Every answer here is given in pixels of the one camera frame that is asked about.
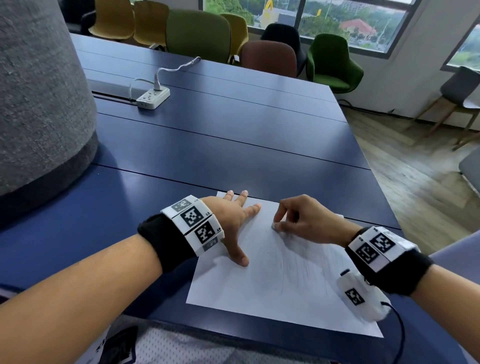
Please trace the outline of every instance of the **qr code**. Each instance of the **qr code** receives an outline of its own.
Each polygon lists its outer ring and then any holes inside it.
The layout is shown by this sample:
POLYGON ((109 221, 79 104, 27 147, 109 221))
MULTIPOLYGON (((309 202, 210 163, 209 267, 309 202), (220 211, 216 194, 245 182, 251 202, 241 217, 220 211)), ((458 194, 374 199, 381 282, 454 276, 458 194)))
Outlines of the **qr code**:
POLYGON ((210 222, 207 221, 205 224, 195 230, 195 234, 197 235, 198 239, 200 239, 200 242, 203 244, 215 235, 215 230, 213 230, 210 222))
POLYGON ((183 221, 187 223, 188 226, 192 227, 197 222, 203 220, 204 216, 197 210, 195 206, 189 208, 187 211, 180 214, 183 221))
POLYGON ((391 241, 389 238, 387 238, 381 233, 375 236, 372 240, 370 240, 370 242, 375 245, 377 249, 380 250, 382 253, 386 253, 395 246, 395 243, 393 241, 391 241))
POLYGON ((175 211, 177 212, 180 212, 182 211, 184 208, 190 206, 192 203, 186 199, 183 199, 179 202, 177 202, 176 204, 170 206, 172 209, 174 209, 175 211))
POLYGON ((207 244, 204 245, 204 252, 206 252, 208 249, 210 249, 216 243, 218 243, 218 238, 214 237, 212 240, 210 240, 207 244))
POLYGON ((363 244, 360 248, 358 248, 355 251, 360 258, 363 259, 363 261, 367 264, 370 264, 373 262, 377 257, 378 253, 373 249, 371 246, 369 246, 367 243, 363 244))
POLYGON ((360 294, 357 292, 355 288, 352 288, 351 290, 346 291, 345 294, 355 306, 358 306, 359 304, 365 302, 363 297, 360 296, 360 294))

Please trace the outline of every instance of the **table seam line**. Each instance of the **table seam line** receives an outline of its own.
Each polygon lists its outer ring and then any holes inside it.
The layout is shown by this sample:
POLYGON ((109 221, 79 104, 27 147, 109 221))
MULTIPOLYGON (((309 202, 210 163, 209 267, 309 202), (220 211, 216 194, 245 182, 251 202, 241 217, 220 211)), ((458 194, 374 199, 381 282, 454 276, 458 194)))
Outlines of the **table seam line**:
MULTIPOLYGON (((161 179, 161 180, 172 181, 172 182, 176 182, 176 183, 183 183, 183 184, 187 184, 187 185, 189 185, 189 186, 206 188, 206 189, 208 189, 208 190, 216 190, 216 191, 226 192, 226 191, 223 191, 223 190, 220 189, 220 188, 206 187, 206 186, 202 186, 202 185, 195 184, 195 183, 189 183, 189 182, 182 182, 182 181, 174 180, 174 179, 172 179, 172 178, 158 177, 158 176, 155 176, 155 175, 153 175, 153 174, 135 172, 135 171, 133 171, 133 170, 125 170, 125 169, 123 169, 123 168, 107 166, 107 165, 105 165, 105 164, 100 164, 100 163, 97 163, 97 162, 92 162, 92 164, 95 165, 95 166, 110 168, 110 169, 113 169, 113 170, 121 170, 121 171, 123 171, 123 172, 140 174, 140 175, 146 176, 146 177, 159 178, 159 179, 161 179)), ((258 199, 261 199, 261 200, 265 200, 264 198, 259 198, 259 197, 250 196, 250 195, 249 195, 249 197, 251 197, 251 198, 258 198, 258 199)), ((350 219, 350 220, 365 222, 365 223, 367 223, 367 224, 372 224, 372 225, 374 225, 374 226, 377 226, 374 222, 365 221, 365 220, 360 220, 360 219, 357 219, 357 218, 350 218, 350 217, 348 217, 348 216, 345 216, 345 218, 348 218, 348 219, 350 219)), ((390 226, 390 225, 378 224, 378 226, 385 226, 386 228, 402 230, 401 228, 395 228, 395 227, 390 226)))
POLYGON ((300 157, 306 157, 306 158, 313 158, 313 159, 317 159, 317 160, 323 160, 323 161, 325 161, 325 162, 341 164, 341 165, 348 166, 348 167, 353 167, 353 168, 360 168, 360 169, 362 169, 362 170, 370 170, 370 171, 372 170, 371 168, 365 168, 365 167, 360 167, 360 166, 353 166, 353 165, 351 165, 351 164, 346 164, 346 163, 342 163, 342 162, 335 162, 335 161, 328 160, 328 159, 306 156, 306 155, 304 155, 304 154, 288 152, 288 151, 285 151, 285 150, 275 149, 275 148, 271 148, 271 147, 268 147, 268 146, 258 146, 257 144, 252 144, 252 143, 247 143, 247 142, 240 142, 240 141, 238 141, 238 140, 223 138, 223 137, 221 137, 221 136, 214 136, 214 135, 208 135, 208 134, 199 133, 199 132, 192 132, 192 131, 190 131, 190 130, 184 130, 184 129, 174 128, 174 127, 172 127, 172 126, 165 126, 165 125, 153 124, 153 123, 147 122, 147 121, 141 121, 141 120, 135 120, 135 119, 125 118, 125 117, 122 117, 122 116, 105 114, 105 113, 100 112, 100 111, 97 111, 97 113, 98 113, 98 114, 101 114, 101 115, 111 116, 111 117, 114 117, 114 118, 125 119, 125 120, 136 121, 136 122, 142 122, 142 123, 144 123, 144 124, 159 126, 159 127, 161 127, 161 128, 168 128, 168 129, 178 130, 178 131, 181 131, 181 132, 198 134, 198 135, 208 136, 208 137, 211 137, 211 138, 217 138, 217 139, 222 139, 222 140, 228 140, 228 141, 234 142, 234 143, 242 143, 242 144, 246 144, 246 145, 249 145, 249 146, 256 146, 256 147, 259 147, 259 148, 265 148, 265 149, 275 150, 275 151, 277 151, 277 152, 294 154, 294 155, 300 156, 300 157))
MULTIPOLYGON (((89 71, 94 71, 94 72, 100 72, 100 73, 105 73, 105 74, 111 74, 112 76, 119 76, 119 77, 125 77, 125 78, 129 78, 129 79, 132 79, 131 77, 128 77, 128 76, 122 76, 121 74, 114 74, 114 73, 109 73, 109 72, 103 72, 103 71, 98 71, 98 70, 92 70, 91 68, 85 68, 83 67, 84 70, 89 70, 89 71)), ((182 90, 188 90, 188 91, 193 91, 193 92, 198 92, 200 94, 206 94, 206 95, 212 95, 212 96, 218 96, 218 97, 224 97, 224 98, 229 98, 231 100, 237 100, 237 101, 242 101, 242 102, 249 102, 251 104, 255 104, 255 105, 262 105, 262 106, 266 106, 268 108, 274 108, 274 109, 279 109, 279 110, 285 110, 285 111, 291 111, 291 112, 296 112, 298 114, 304 114, 304 115, 310 115, 310 116, 315 116, 317 118, 323 118, 323 119, 328 119, 328 120, 334 120, 334 121, 338 121, 338 122, 342 122, 342 123, 345 123, 345 124, 348 124, 348 121, 341 121, 341 120, 337 120, 337 119, 332 119, 332 118, 326 118, 325 116, 319 116, 319 115, 313 115, 313 114, 309 114, 307 112, 302 112, 302 111, 294 111, 294 110, 289 110, 289 109, 284 109, 284 108, 279 108, 277 106, 271 106, 271 105, 264 105, 264 104, 259 104, 258 102, 253 102, 253 101, 247 101, 247 100, 241 100, 239 98, 234 98, 234 97, 228 97, 228 96, 223 96, 223 95, 216 95, 216 94, 211 94, 209 92, 204 92, 204 91, 197 91, 197 90, 191 90, 189 88, 185 88, 185 87, 178 87, 178 86, 172 86, 172 85, 169 85, 169 84, 164 84, 162 83, 162 85, 165 85, 165 86, 169 86, 169 87, 174 87, 174 88, 179 88, 179 89, 182 89, 182 90)))
MULTIPOLYGON (((80 51, 80 52, 85 52, 85 53, 90 53, 90 54, 96 54, 98 56, 104 56, 104 57, 111 57, 111 58, 116 58, 118 60, 123 60, 123 61, 129 61, 129 62, 135 62, 135 63, 141 63, 141 64, 146 64, 146 65, 149 65, 149 66, 154 66, 154 67, 162 67, 158 64, 151 64, 151 63, 144 63, 144 62, 139 62, 139 61, 132 61, 132 60, 127 60, 125 58, 120 58, 120 57, 114 57, 114 56, 107 56, 106 54, 101 54, 101 53, 95 53, 95 52, 91 52, 91 51, 88 51, 88 50, 83 50, 83 49, 77 49, 75 48, 76 51, 80 51)), ((235 82, 235 83, 238 83, 238 84, 242 84, 242 85, 249 85, 249 86, 255 86, 255 87, 260 87, 260 88, 264 88, 266 90, 273 90, 273 91, 278 91, 278 92, 284 92, 286 94, 291 94, 291 95, 298 95, 298 96, 303 96, 303 97, 308 97, 308 98, 313 98, 315 100, 322 100, 322 101, 327 101, 327 102, 331 102, 333 104, 338 104, 337 101, 330 101, 330 100, 325 100, 323 98, 316 98, 316 97, 313 97, 313 96, 307 96, 307 95, 301 95, 301 94, 296 94, 296 93, 293 93, 293 92, 288 92, 288 91, 283 91, 283 90, 275 90, 274 88, 269 88, 269 87, 263 87, 263 86, 258 86, 258 85, 252 85, 252 84, 246 84, 244 82, 240 82, 240 81, 233 81, 233 80, 227 80, 225 78, 220 78, 220 77, 215 77, 215 76, 210 76, 210 75, 207 75, 207 74, 202 74, 202 73, 197 73, 197 72, 192 72, 192 71, 185 71, 185 70, 180 70, 180 72, 186 72, 186 73, 193 73, 193 74, 197 74, 199 76, 204 76, 204 77, 211 77, 211 78, 215 78, 217 80, 223 80, 223 81, 229 81, 229 82, 235 82)))

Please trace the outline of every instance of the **red roof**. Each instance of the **red roof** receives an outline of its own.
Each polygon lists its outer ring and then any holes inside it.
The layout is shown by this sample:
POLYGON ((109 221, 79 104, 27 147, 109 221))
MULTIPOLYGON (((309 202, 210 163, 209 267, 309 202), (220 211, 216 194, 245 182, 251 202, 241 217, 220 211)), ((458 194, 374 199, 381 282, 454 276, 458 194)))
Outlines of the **red roof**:
POLYGON ((375 30, 375 28, 372 28, 361 19, 347 20, 346 22, 340 23, 341 29, 347 29, 351 27, 358 29, 359 33, 362 34, 370 34, 371 36, 377 35, 377 31, 375 30))

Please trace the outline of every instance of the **power outlet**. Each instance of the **power outlet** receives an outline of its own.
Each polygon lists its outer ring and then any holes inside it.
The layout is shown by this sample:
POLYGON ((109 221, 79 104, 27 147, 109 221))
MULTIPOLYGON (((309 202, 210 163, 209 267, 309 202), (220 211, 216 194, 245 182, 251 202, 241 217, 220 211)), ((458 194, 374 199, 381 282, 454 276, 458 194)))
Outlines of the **power outlet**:
POLYGON ((170 89, 162 86, 160 91, 150 89, 137 99, 137 106, 142 109, 154 110, 170 96, 170 89))

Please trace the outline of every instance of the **window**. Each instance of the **window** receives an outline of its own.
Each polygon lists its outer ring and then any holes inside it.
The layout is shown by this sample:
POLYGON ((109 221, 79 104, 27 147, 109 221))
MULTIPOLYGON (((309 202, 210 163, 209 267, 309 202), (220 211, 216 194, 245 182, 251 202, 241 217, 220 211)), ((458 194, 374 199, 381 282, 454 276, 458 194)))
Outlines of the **window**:
POLYGON ((466 34, 446 62, 446 70, 466 66, 480 70, 480 19, 466 34))
POLYGON ((254 32, 270 23, 296 27, 305 43, 319 33, 347 39, 358 53, 387 58, 420 0, 204 0, 204 10, 243 16, 254 32))

